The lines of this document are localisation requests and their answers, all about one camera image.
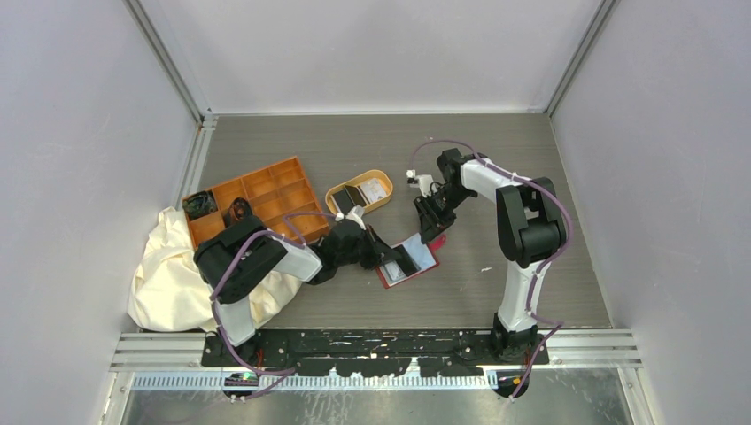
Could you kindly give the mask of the red leather card holder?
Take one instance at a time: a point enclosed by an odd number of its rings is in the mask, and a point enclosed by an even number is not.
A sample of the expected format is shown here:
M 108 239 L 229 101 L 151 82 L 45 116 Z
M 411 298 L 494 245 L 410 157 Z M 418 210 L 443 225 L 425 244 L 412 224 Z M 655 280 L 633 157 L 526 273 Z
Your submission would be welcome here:
M 396 262 L 388 263 L 384 266 L 378 267 L 376 272 L 380 278 L 381 284 L 385 289 L 393 288 L 402 282 L 406 282 L 421 274 L 424 274 L 440 265 L 436 253 L 427 243 L 422 243 L 420 234 L 415 233 L 409 236 L 407 239 L 392 245 L 395 248 L 398 245 L 403 245 L 413 258 L 414 262 L 420 268 L 420 271 L 411 276 L 405 277 L 399 270 Z

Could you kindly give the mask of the tan oval tray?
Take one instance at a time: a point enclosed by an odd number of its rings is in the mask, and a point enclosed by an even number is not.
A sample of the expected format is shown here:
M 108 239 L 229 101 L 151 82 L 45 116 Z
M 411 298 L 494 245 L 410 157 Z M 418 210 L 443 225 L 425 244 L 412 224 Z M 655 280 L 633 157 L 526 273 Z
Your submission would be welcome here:
M 371 178 L 377 178 L 382 183 L 388 192 L 388 197 L 369 205 L 359 190 L 359 184 Z M 392 193 L 393 183 L 387 174 L 384 171 L 372 169 L 332 187 L 327 191 L 324 201 L 333 214 L 348 213 L 355 205 L 362 206 L 364 213 L 371 213 L 387 204 L 391 200 Z

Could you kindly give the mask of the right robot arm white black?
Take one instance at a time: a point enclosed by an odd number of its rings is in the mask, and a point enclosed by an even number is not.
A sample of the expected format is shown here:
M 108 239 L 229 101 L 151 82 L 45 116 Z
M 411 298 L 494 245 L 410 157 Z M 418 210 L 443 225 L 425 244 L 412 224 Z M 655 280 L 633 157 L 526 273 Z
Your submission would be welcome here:
M 456 208 L 469 197 L 494 203 L 507 279 L 489 346 L 497 360 L 514 363 L 538 345 L 538 288 L 550 264 L 569 244 L 570 214 L 551 180 L 511 173 L 477 151 L 467 155 L 458 149 L 442 151 L 437 166 L 442 182 L 413 168 L 406 171 L 408 185 L 421 192 L 414 200 L 419 235 L 424 243 L 437 239 L 454 224 Z

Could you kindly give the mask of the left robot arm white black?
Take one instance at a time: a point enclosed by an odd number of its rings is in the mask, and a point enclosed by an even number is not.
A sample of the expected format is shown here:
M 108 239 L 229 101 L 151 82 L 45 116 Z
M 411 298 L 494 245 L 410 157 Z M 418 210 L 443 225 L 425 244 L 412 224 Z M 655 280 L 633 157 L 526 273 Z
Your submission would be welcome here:
M 271 273 L 319 284 L 338 268 L 357 264 L 366 270 L 394 263 L 411 276 L 418 267 L 406 249 L 390 247 L 372 227 L 343 218 L 312 244 L 295 243 L 265 228 L 251 215 L 202 242 L 193 257 L 202 279 L 212 288 L 214 319 L 225 339 L 223 352 L 238 366 L 255 360 L 258 326 L 249 306 L 252 290 Z

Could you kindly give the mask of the black credit card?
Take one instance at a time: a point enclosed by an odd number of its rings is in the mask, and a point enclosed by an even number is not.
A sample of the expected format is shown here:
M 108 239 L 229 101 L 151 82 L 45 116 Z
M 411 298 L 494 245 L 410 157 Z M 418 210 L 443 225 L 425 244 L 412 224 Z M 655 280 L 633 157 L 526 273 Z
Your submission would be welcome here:
M 398 254 L 396 264 L 405 277 L 411 276 L 420 271 L 420 268 L 403 245 L 398 245 L 394 248 L 394 251 Z

